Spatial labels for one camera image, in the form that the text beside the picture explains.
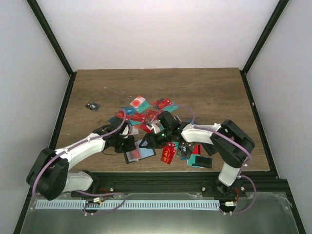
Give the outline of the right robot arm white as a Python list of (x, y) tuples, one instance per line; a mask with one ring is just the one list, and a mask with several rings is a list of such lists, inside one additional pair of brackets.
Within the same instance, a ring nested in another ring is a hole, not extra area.
[(157, 117), (163, 130), (156, 130), (151, 123), (147, 133), (139, 144), (139, 148), (158, 149), (177, 142), (179, 147), (190, 144), (201, 144), (208, 155), (219, 153), (223, 166), (218, 176), (217, 192), (228, 196), (234, 191), (234, 183), (239, 178), (242, 167), (251, 160), (254, 141), (233, 121), (225, 120), (221, 124), (198, 125), (193, 121), (184, 122), (168, 111)]

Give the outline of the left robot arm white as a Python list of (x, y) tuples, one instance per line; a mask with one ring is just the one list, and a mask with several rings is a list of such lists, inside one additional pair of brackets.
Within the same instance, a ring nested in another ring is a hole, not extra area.
[(109, 125), (92, 131), (87, 137), (64, 148), (43, 149), (32, 166), (26, 182), (33, 193), (54, 200), (62, 193), (77, 191), (89, 197), (99, 193), (99, 181), (88, 170), (71, 172), (79, 162), (112, 147), (117, 154), (136, 149), (135, 138), (130, 133), (132, 125), (119, 117)]

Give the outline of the black leather card holder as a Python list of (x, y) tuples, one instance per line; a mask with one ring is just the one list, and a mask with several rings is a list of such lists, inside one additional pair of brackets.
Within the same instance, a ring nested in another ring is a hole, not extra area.
[[(138, 140), (138, 141), (135, 142), (136, 149), (138, 149), (138, 151), (139, 151), (139, 153), (140, 153), (140, 159), (139, 159), (138, 161), (156, 155), (155, 150), (152, 149), (152, 148), (139, 148), (138, 145), (139, 145), (140, 142), (141, 142), (141, 140)], [(127, 164), (136, 162), (136, 161), (129, 162), (128, 159), (127, 159), (126, 153), (124, 153), (124, 158), (125, 158), (125, 162), (126, 162)]]

